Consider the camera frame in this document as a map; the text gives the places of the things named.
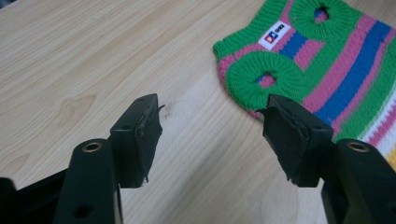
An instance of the wood grain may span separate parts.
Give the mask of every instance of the wood grain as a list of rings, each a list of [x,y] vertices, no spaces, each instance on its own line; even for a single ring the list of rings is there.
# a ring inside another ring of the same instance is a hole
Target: wood grain
[[[287,182],[262,126],[220,86],[212,46],[264,1],[18,0],[0,10],[0,176],[20,189],[68,166],[137,97],[163,135],[125,223],[326,223],[320,189]],[[396,27],[395,0],[348,0]]]

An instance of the striped knitted hat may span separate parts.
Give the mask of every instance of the striped knitted hat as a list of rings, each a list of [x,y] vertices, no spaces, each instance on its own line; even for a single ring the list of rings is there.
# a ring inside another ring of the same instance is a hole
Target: striped knitted hat
[[[396,170],[396,31],[340,0],[267,0],[251,24],[213,47],[219,77],[253,111],[287,96],[378,148]]]

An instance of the label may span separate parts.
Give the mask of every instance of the label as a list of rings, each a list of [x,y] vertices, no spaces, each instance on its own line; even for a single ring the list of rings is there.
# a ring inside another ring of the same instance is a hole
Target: label
[[[283,21],[277,21],[259,40],[259,44],[271,50],[277,42],[290,30],[290,26]]]

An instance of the light wood tabletop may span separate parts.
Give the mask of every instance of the light wood tabletop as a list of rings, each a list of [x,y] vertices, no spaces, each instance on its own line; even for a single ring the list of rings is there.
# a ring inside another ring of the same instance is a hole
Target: light wood tabletop
[[[140,96],[166,105],[149,182],[125,223],[326,223],[320,188],[287,181],[262,125],[220,85],[213,45],[264,0],[18,0],[0,9],[0,176],[18,189],[107,138]],[[396,27],[395,0],[347,0]]]

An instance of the knitted fabric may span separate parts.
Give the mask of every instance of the knitted fabric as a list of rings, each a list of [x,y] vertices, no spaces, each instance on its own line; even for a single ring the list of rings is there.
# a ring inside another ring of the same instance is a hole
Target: knitted fabric
[[[334,141],[367,142],[396,170],[395,35],[340,0],[267,0],[213,50],[221,82],[254,117],[269,93],[287,96],[331,125]]]

